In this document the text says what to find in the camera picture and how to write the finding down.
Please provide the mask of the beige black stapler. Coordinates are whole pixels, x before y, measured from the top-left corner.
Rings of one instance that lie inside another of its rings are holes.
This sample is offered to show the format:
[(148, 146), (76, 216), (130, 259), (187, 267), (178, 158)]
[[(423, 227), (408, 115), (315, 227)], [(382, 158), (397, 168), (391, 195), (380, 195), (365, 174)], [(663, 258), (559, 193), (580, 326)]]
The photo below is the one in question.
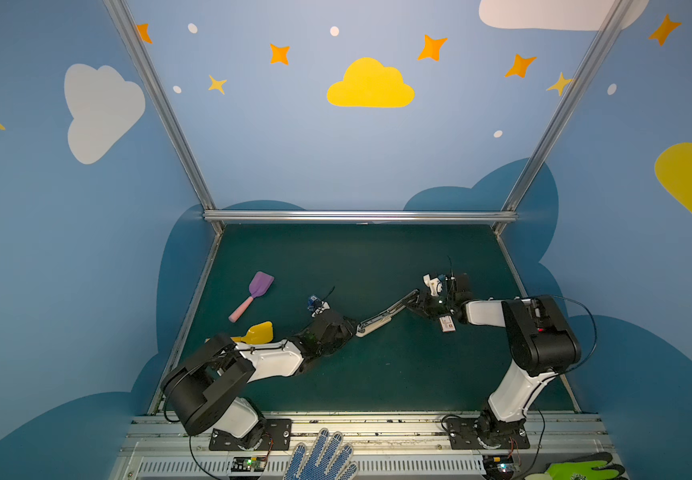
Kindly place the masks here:
[(356, 336), (363, 338), (382, 326), (388, 324), (396, 315), (417, 301), (419, 295), (420, 291), (418, 289), (414, 289), (384, 311), (360, 322), (356, 327)]

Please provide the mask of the red white staple box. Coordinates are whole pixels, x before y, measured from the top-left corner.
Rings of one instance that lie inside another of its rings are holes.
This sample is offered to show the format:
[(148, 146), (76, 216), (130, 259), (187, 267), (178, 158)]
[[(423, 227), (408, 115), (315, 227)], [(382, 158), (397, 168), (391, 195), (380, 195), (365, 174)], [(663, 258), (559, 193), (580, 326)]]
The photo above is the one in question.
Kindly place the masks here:
[(440, 326), (444, 333), (450, 333), (456, 331), (456, 325), (453, 318), (450, 315), (441, 316), (439, 318)]

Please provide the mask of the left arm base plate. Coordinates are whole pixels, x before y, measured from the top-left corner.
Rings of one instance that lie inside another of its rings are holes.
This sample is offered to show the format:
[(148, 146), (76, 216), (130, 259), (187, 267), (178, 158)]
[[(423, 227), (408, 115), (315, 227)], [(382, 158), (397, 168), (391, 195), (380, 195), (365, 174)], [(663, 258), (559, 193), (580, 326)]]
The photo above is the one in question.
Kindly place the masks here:
[(227, 431), (214, 429), (210, 451), (287, 451), (290, 446), (291, 419), (262, 419), (245, 436), (235, 437)]

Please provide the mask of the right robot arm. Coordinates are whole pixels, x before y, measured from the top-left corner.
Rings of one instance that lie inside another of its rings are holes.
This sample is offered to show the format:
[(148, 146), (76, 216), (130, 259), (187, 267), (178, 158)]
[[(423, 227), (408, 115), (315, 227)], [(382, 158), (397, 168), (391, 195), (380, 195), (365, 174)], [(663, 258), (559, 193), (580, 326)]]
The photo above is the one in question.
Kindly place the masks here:
[(468, 276), (429, 274), (424, 287), (405, 305), (443, 326), (466, 323), (506, 331), (511, 364), (477, 419), (478, 437), (487, 445), (516, 436), (526, 414), (546, 386), (578, 364), (582, 347), (554, 297), (476, 300)]

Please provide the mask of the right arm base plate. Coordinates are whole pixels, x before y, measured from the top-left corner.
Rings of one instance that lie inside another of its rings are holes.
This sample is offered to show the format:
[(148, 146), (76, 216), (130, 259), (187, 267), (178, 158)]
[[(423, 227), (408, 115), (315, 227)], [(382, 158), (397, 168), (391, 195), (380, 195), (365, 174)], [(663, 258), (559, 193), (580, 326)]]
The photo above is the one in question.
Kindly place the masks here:
[(529, 449), (530, 440), (525, 429), (525, 420), (517, 422), (480, 420), (474, 417), (446, 415), (441, 426), (448, 435), (454, 450), (511, 450)]

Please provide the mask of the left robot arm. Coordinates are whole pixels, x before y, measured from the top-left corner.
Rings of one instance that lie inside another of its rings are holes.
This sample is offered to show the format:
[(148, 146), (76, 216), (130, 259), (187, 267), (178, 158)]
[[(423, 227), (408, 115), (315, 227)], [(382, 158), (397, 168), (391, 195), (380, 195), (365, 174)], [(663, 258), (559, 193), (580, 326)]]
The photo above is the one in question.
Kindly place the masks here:
[(259, 435), (262, 415), (241, 397), (245, 387), (303, 374), (356, 333), (356, 323), (332, 309), (320, 311), (304, 330), (279, 342), (248, 344), (219, 333), (175, 367), (161, 389), (187, 435), (215, 429), (252, 439)]

